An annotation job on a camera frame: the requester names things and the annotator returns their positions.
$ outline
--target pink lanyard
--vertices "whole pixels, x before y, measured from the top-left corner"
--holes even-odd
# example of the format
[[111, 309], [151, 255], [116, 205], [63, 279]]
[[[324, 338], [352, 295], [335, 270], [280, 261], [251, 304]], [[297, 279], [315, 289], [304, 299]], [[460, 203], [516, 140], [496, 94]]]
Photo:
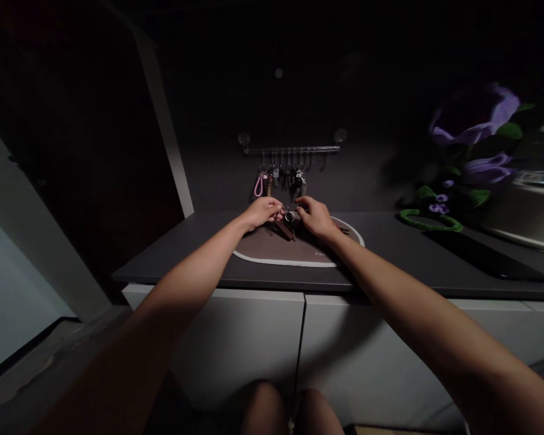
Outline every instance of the pink lanyard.
[[264, 193], [264, 180], [268, 179], [268, 175], [266, 174], [266, 171], [268, 170], [268, 166], [265, 164], [260, 165], [260, 175], [258, 176], [258, 179], [256, 180], [256, 185], [254, 186], [254, 195], [256, 196], [262, 196]]

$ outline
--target cabinet door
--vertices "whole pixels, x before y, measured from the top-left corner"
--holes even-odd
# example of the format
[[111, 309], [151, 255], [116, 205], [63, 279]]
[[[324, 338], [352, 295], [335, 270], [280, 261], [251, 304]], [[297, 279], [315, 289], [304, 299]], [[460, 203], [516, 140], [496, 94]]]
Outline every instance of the cabinet door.
[[[129, 285], [123, 294], [136, 308], [151, 289]], [[292, 396], [303, 313], [302, 293], [216, 289], [171, 364], [192, 406], [241, 409], [258, 379]]]
[[[498, 340], [532, 310], [518, 301], [452, 301]], [[343, 425], [422, 430], [461, 424], [427, 366], [374, 308], [338, 296], [306, 296], [298, 390], [316, 388]]]
[[518, 358], [544, 376], [544, 302], [523, 302], [532, 312], [505, 337], [506, 345]]

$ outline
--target smartphone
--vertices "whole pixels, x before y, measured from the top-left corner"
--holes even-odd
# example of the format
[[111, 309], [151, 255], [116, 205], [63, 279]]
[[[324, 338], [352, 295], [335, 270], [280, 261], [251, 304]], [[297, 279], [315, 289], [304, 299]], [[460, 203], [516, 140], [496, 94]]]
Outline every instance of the smartphone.
[[425, 231], [423, 234], [462, 260], [495, 278], [544, 283], [544, 274], [455, 231]]

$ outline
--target purple flower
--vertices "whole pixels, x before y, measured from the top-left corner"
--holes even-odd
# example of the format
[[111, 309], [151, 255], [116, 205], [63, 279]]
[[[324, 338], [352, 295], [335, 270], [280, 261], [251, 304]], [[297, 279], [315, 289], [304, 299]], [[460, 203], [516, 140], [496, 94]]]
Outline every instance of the purple flower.
[[481, 187], [500, 182], [516, 172], [516, 169], [503, 167], [511, 160], [512, 157], [503, 152], [495, 157], [472, 160], [464, 166], [464, 182]]
[[449, 213], [449, 207], [445, 204], [429, 204], [429, 211], [432, 213], [446, 214]]
[[496, 134], [519, 105], [512, 91], [491, 83], [476, 92], [456, 95], [437, 109], [429, 134], [437, 145], [474, 145]]

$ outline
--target dark gray countertop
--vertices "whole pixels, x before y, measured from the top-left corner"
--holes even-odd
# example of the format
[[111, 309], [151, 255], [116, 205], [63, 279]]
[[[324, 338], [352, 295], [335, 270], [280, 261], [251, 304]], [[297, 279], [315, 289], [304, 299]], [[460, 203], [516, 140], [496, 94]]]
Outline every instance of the dark gray countertop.
[[[215, 234], [237, 213], [194, 213], [113, 274], [116, 281], [156, 283], [171, 267]], [[493, 278], [402, 224], [394, 213], [332, 213], [352, 225], [368, 249], [446, 297], [544, 300], [544, 284]], [[464, 234], [544, 273], [544, 253], [484, 233]], [[346, 268], [307, 268], [252, 263], [232, 255], [222, 287], [314, 292], [355, 289]]]

